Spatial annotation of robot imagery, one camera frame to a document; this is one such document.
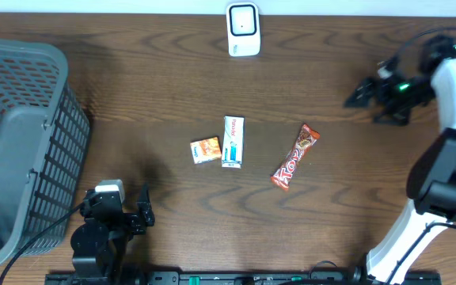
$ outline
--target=wall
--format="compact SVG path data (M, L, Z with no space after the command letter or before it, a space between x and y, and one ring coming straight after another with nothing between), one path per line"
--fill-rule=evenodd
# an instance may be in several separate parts
M0 12L223 14L227 0L0 0ZM456 17L456 0L254 0L262 14Z

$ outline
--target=wood grain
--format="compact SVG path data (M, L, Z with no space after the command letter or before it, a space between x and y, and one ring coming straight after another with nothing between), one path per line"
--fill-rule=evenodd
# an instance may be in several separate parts
M150 183L156 226L131 242L128 260L306 270L320 260L354 264L399 215L410 167L438 134L435 105L417 108L407 127L372 124L375 108L342 105L376 63L438 25L456 19L262 17L261 53L247 59L228 56L221 16L0 13L0 38L54 44L68 58L69 82L94 118L76 202L100 180L121 178L134 210ZM246 118L243 169L193 165L188 144L222 138L225 115ZM321 139L285 193L269 176L304 122ZM75 215L60 247L21 258L7 283L73 270L69 238L81 224ZM413 267L456 284L456 232Z

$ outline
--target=black cable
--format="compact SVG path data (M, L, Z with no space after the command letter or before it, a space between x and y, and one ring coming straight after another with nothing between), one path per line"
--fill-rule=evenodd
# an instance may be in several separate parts
M263 285L265 279L247 280L247 282L243 283L242 285L256 285L258 281L261 281L260 285Z
M334 263L333 263L332 261L330 261L330 260L323 260L323 261L320 261L320 262L316 263L316 265L314 265L314 266L309 270L309 279L312 279L312 275L313 275L314 269L315 269L316 267L318 267L319 265L322 265L322 264L331 264L331 265L337 267L337 265L334 264Z
M421 242L422 239L425 238L425 236L431 231L431 229L434 226L445 226L447 228L451 228L456 230L456 225L445 223L445 222L433 222L430 225L425 227L425 230L421 233L421 235L415 240L415 242L411 245L411 247L408 249L408 251L405 253L405 255L402 257L401 260L397 262L397 265L395 265L395 268L392 271L392 274L390 274L388 280L386 281L386 285L390 285L392 282L392 279L394 278L395 274L397 274L398 269L401 267L401 265L404 263L406 258L409 257L409 255L412 253L412 251L415 249L415 247L418 246L418 244Z
M456 31L456 27L450 26L450 27L431 28L425 32L421 32L421 33L415 35L414 37L412 37L411 39L407 40L405 43L403 43L401 45L401 47L399 47L397 52L395 52L395 55L393 55L393 57L398 58L401 55L401 53L404 52L404 50L406 48L408 48L411 44L413 44L416 40L418 40L422 36L426 36L426 35L432 34L434 32L442 32L442 31Z
M53 224L51 224L47 229L42 230L39 234L37 234L35 237L30 239L24 246L22 246L22 248L17 253L15 253L15 256L13 256L12 260L6 265L5 270L3 270L3 273L1 273L0 285L3 284L3 280L5 279L6 274L8 273L8 271L10 270L12 265L15 263L15 261L17 261L17 258L19 258L22 255L22 253L24 253L26 251L26 249L28 249L31 245L33 245L38 239L43 237L49 230L52 230L53 228L57 227L61 222L64 222L64 220L66 220L70 216L72 216L76 211L78 211L78 209L80 209L82 207L83 204L84 203L80 203L78 206L76 206L75 208L68 211L63 217L59 218L57 221L55 221Z
M353 282L350 280L325 280L325 279L302 279L295 281L288 281L281 283L280 285L360 285L360 282Z

